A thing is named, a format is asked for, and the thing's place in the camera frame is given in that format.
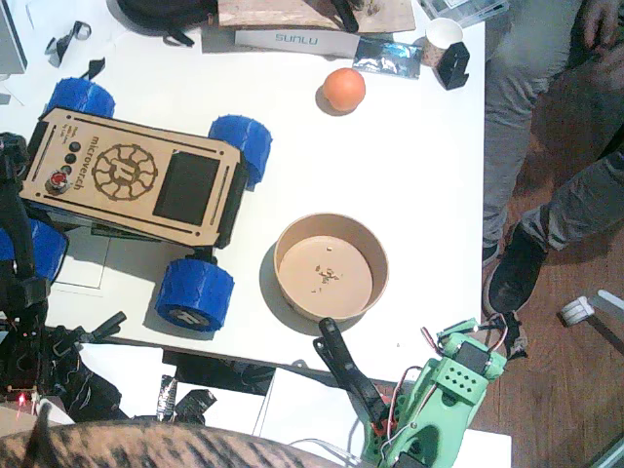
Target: green 3d-printed part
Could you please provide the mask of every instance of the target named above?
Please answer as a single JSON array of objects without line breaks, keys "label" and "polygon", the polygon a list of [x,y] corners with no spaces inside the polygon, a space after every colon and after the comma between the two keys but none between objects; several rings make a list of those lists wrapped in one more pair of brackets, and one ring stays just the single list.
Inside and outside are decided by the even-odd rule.
[{"label": "green 3d-printed part", "polygon": [[[477,322],[472,320],[440,333],[446,341],[444,357],[430,359],[411,391],[397,398],[394,410],[397,427],[390,444],[384,445],[385,435],[379,437],[367,426],[364,459],[374,466],[389,468],[402,452],[407,452],[428,468],[452,467],[464,432],[486,396],[488,384],[502,374],[506,364],[505,358],[489,353],[481,342],[464,334],[476,326]],[[482,373],[455,361],[464,344],[488,353]]]}]

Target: hand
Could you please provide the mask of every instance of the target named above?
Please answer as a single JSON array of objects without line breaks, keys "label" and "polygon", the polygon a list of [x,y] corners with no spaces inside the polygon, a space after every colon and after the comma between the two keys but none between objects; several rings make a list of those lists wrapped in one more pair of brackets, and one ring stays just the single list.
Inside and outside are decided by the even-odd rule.
[{"label": "hand", "polygon": [[603,53],[596,61],[592,82],[603,91],[624,89],[624,44]]},{"label": "hand", "polygon": [[615,41],[620,0],[589,0],[583,15],[585,46],[608,48]]}]

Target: black sneaker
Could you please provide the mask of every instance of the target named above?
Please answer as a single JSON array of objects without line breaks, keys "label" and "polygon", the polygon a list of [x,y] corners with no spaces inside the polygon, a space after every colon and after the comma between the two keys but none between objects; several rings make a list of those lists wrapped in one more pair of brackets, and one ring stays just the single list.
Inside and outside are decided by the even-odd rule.
[{"label": "black sneaker", "polygon": [[481,268],[484,269],[492,263],[496,259],[499,252],[500,248],[498,247],[498,244],[491,247],[483,247],[481,250]]},{"label": "black sneaker", "polygon": [[510,316],[520,311],[533,293],[547,253],[518,225],[500,263],[484,286],[488,315]]}]

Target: black display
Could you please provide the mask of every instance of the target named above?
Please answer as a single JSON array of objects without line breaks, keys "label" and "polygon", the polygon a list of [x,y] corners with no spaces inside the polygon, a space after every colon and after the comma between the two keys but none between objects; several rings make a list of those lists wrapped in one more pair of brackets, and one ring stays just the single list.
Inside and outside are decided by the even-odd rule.
[{"label": "black display", "polygon": [[154,215],[201,226],[219,161],[175,152],[158,194]]}]

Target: green robotic arm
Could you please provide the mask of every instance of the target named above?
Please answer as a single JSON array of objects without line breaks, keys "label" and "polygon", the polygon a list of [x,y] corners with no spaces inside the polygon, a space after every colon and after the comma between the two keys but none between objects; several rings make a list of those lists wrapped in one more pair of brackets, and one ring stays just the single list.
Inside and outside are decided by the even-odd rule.
[{"label": "green robotic arm", "polygon": [[[498,320],[488,327],[506,327],[504,319]],[[441,359],[426,363],[411,391],[397,396],[387,420],[367,421],[366,461],[382,468],[452,467],[488,384],[503,373],[507,362],[493,347],[466,335],[482,329],[472,319],[438,333]],[[388,424],[393,429],[390,439]]]}]

